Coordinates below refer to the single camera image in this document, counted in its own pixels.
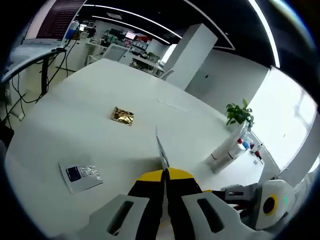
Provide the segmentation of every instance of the green plant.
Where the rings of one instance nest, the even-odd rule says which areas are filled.
[[[242,100],[243,108],[239,107],[234,103],[230,103],[226,106],[226,116],[227,121],[226,125],[235,124],[238,122],[242,124],[244,121],[247,121],[248,131],[251,131],[252,126],[254,125],[254,116],[251,115],[252,109],[248,108],[248,103],[245,99]]]

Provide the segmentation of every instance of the black ceiling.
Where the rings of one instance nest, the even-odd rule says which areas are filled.
[[[223,33],[226,33],[226,37],[230,40],[234,49],[209,20],[185,0],[88,0],[86,4],[108,6],[139,14],[181,36],[189,26],[203,23],[218,37],[215,48],[250,59],[268,68],[275,65],[269,38],[248,0],[189,0],[189,2],[203,11]],[[308,78],[314,78],[315,54],[310,51],[309,46],[305,44],[294,25],[270,4],[269,0],[256,0],[256,2],[271,28],[279,54],[280,68],[297,81],[305,78],[306,72]],[[320,43],[320,35],[315,32],[318,29],[318,24],[320,24],[319,12],[314,11],[312,13],[314,0],[304,0],[303,7],[300,7],[300,0],[287,2],[290,2],[290,5],[302,17],[302,20],[308,24],[315,42]],[[122,17],[120,21],[147,30],[170,44],[176,44],[180,40],[177,36],[152,22],[118,10],[84,6],[79,12],[78,18],[96,20],[96,18],[92,18],[92,15],[110,18],[107,13],[120,15]]]

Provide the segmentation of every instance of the ceiling light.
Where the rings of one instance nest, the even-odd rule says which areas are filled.
[[[144,19],[144,20],[147,20],[147,21],[149,21],[149,22],[151,22],[151,23],[153,23],[153,24],[156,24],[156,25],[158,25],[159,27],[162,27],[163,29],[169,31],[169,32],[172,33],[173,35],[176,35],[178,38],[182,39],[182,36],[180,36],[179,34],[175,33],[174,31],[170,30],[169,28],[161,25],[160,23],[157,23],[157,22],[155,22],[155,21],[152,21],[152,20],[149,19],[149,18],[146,18],[146,17],[144,17],[144,16],[141,16],[141,15],[139,15],[139,14],[136,14],[136,13],[134,13],[134,12],[122,10],[122,9],[115,8],[115,7],[111,7],[111,6],[92,5],[92,4],[84,4],[83,6],[87,6],[87,7],[98,7],[98,8],[105,8],[105,9],[112,9],[112,10],[121,11],[121,12],[124,12],[124,13],[127,13],[127,14],[132,14],[132,15],[135,15],[135,16],[137,16],[137,17],[139,17],[139,18],[142,18],[142,19]]]
[[[159,37],[159,36],[157,36],[157,35],[154,35],[154,34],[151,33],[151,32],[148,32],[148,31],[146,31],[146,30],[143,30],[143,29],[140,28],[140,27],[133,26],[133,25],[131,25],[131,24],[128,24],[128,23],[125,23],[125,22],[122,22],[122,21],[118,21],[118,20],[114,20],[114,19],[106,18],[106,17],[102,17],[102,16],[92,16],[92,17],[93,17],[93,18],[98,18],[98,19],[105,19],[105,20],[114,21],[114,22],[117,22],[117,23],[120,23],[120,24],[128,25],[128,26],[130,26],[130,27],[132,27],[132,28],[139,29],[139,30],[141,30],[141,31],[143,31],[143,32],[145,32],[145,33],[147,33],[147,34],[150,34],[150,35],[152,35],[152,36],[160,39],[161,41],[164,41],[164,42],[167,43],[167,44],[170,44],[170,42],[162,39],[161,37]]]
[[[266,31],[266,34],[269,38],[269,42],[272,48],[272,52],[273,52],[273,56],[274,56],[274,62],[275,62],[275,66],[277,68],[280,68],[280,61],[279,61],[279,55],[277,52],[277,46],[276,46],[276,42],[274,39],[274,36],[272,35],[270,26],[267,22],[267,19],[265,17],[265,15],[263,14],[263,12],[261,11],[259,5],[256,3],[255,0],[248,0],[249,3],[251,4],[251,6],[253,7],[253,9],[255,10],[256,14],[258,15],[258,17],[260,18],[260,21],[262,22],[262,25],[264,27],[264,30]]]

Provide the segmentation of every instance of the white chair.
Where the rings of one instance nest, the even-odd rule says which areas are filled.
[[[167,77],[172,74],[174,72],[174,70],[172,68],[170,68],[169,70],[165,71],[161,76],[160,79],[162,79],[163,81],[167,80]]]
[[[98,61],[100,59],[109,59],[112,61],[119,62],[119,60],[126,54],[130,49],[124,46],[119,46],[117,44],[110,44],[110,46],[105,50],[102,55],[89,55],[87,59],[87,65]]]

